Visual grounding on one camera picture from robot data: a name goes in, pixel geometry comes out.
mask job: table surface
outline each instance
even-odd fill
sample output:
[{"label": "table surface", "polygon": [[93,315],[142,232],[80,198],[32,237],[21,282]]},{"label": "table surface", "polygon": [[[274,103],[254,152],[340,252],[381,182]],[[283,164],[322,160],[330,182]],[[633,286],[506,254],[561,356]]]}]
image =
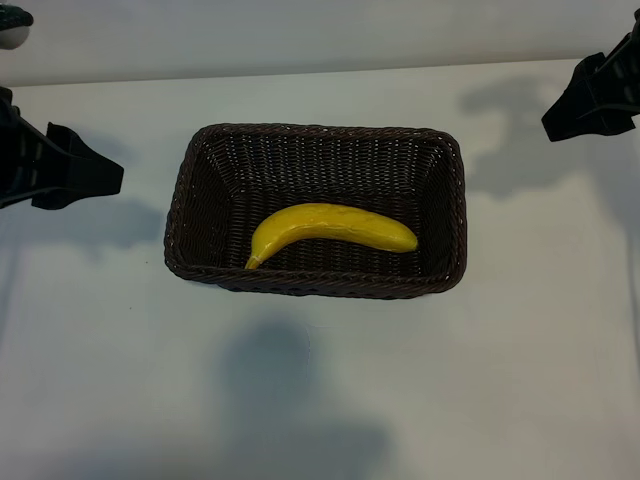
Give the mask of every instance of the table surface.
[{"label": "table surface", "polygon": [[[3,478],[639,478],[640,133],[546,139],[575,63],[15,89],[126,173],[0,212]],[[177,170],[221,122],[448,131],[463,281],[383,302],[175,277]]]}]

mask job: wicker basket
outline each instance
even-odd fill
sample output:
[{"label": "wicker basket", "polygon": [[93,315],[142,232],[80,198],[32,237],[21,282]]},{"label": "wicker basket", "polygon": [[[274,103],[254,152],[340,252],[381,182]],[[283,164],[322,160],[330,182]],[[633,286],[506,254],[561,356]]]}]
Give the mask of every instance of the wicker basket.
[{"label": "wicker basket", "polygon": [[[418,250],[302,240],[245,270],[260,222],[307,202],[394,218],[417,235]],[[460,151],[445,133],[222,124],[202,129],[189,145],[167,219],[165,260],[179,277],[232,291],[412,298],[460,281],[466,230]]]}]

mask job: woven pattern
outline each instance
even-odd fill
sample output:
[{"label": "woven pattern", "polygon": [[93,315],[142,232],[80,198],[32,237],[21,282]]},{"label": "woven pattern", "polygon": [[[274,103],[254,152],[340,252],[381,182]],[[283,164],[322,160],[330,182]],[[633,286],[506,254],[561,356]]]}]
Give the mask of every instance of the woven pattern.
[{"label": "woven pattern", "polygon": [[[260,222],[300,203],[386,215],[418,237],[412,253],[302,240],[244,270]],[[412,298],[457,284],[466,267],[458,144],[429,129],[297,125],[207,127],[180,168],[167,220],[176,275],[234,291]]]}]

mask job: yellow banana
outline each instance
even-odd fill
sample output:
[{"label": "yellow banana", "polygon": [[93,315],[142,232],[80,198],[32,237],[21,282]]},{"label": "yellow banana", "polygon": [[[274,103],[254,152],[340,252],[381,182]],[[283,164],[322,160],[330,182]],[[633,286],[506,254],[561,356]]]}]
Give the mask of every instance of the yellow banana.
[{"label": "yellow banana", "polygon": [[245,268],[258,268],[282,248],[305,238],[345,240],[396,253],[418,248],[413,232],[391,218],[344,205],[304,203],[280,210],[258,226]]}]

